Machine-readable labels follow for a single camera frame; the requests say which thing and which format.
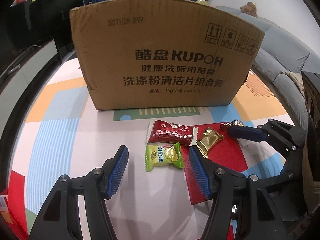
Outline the gold foil snack packet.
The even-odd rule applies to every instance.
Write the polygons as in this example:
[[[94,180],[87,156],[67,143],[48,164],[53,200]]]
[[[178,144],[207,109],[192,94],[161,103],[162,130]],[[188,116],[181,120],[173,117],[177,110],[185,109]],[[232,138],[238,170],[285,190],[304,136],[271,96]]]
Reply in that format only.
[[[197,140],[196,146],[199,148],[202,156],[207,159],[209,151],[223,139],[224,136],[222,134],[208,126],[200,136],[200,139]]]

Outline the light green durian candy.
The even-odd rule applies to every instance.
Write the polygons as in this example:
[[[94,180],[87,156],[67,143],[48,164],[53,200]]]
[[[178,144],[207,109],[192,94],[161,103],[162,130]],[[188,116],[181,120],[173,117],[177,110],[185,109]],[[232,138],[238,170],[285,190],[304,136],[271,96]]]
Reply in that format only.
[[[176,168],[184,168],[180,143],[147,144],[145,148],[146,172],[150,172],[154,167],[166,165],[174,165]]]

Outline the dark red candy packet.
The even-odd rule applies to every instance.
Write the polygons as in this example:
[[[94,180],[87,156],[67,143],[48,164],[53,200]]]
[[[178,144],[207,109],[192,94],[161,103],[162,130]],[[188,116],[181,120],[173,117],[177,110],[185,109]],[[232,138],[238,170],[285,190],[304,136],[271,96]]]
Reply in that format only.
[[[176,124],[172,122],[155,120],[150,122],[146,136],[147,143],[180,143],[183,146],[190,146],[197,141],[198,128]]]

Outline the red gold foil candy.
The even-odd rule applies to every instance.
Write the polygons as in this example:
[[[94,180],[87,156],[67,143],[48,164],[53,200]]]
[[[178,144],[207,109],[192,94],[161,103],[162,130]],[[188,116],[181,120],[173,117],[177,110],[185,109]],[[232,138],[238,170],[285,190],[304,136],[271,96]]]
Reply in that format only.
[[[229,129],[232,126],[244,126],[244,123],[238,119],[235,119],[231,122],[222,122],[220,124],[220,128],[224,130]]]

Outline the colourful patchwork tablecloth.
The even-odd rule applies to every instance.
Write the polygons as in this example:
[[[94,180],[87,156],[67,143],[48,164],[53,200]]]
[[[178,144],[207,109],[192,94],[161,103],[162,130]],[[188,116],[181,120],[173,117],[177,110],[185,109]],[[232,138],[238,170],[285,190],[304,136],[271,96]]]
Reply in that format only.
[[[18,239],[200,239],[213,202],[194,176],[196,143],[214,176],[280,174],[285,158],[266,142],[233,139],[221,124],[259,127],[292,119],[253,72],[227,106],[99,111],[77,59],[32,102],[14,139],[1,218]]]

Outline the beige cloth on sofa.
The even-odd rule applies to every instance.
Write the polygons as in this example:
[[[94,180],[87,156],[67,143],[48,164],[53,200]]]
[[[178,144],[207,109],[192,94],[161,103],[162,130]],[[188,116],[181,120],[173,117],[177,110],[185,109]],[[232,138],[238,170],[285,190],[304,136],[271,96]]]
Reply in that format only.
[[[285,74],[286,76],[288,76],[293,81],[293,83],[296,85],[296,87],[300,91],[301,95],[303,97],[305,97],[302,75],[299,74],[299,73],[288,72],[288,71],[281,72],[281,73]]]

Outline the grey curved sofa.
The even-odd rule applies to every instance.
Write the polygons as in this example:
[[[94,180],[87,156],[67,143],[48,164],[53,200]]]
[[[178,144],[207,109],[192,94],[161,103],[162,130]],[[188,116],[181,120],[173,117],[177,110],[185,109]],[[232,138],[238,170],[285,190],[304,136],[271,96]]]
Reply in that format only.
[[[252,70],[275,93],[294,124],[307,129],[304,93],[291,76],[300,75],[302,71],[319,73],[319,56],[290,32],[263,17],[253,17],[230,7],[217,6],[217,9],[242,18],[265,32]]]

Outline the brown cardboard box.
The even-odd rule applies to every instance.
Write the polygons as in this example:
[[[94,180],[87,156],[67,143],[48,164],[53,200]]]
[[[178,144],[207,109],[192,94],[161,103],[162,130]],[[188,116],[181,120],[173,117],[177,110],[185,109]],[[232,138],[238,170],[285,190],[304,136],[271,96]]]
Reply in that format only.
[[[109,0],[70,12],[72,39],[99,111],[228,105],[265,33],[188,0]]]

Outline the brown teddy bear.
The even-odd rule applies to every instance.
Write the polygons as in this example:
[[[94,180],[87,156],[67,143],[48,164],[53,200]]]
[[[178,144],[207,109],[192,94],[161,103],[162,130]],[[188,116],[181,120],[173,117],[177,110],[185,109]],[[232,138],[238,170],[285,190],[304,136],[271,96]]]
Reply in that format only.
[[[257,7],[254,3],[248,2],[247,4],[240,7],[242,13],[246,13],[253,17],[257,17]]]

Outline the grey TV cabinet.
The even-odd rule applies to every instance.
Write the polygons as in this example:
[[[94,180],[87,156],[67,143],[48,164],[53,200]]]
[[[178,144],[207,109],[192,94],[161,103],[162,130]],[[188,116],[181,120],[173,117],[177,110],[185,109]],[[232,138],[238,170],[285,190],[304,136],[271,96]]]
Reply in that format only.
[[[23,92],[45,64],[56,55],[56,44],[51,40],[18,69],[4,87],[1,92],[1,134]]]

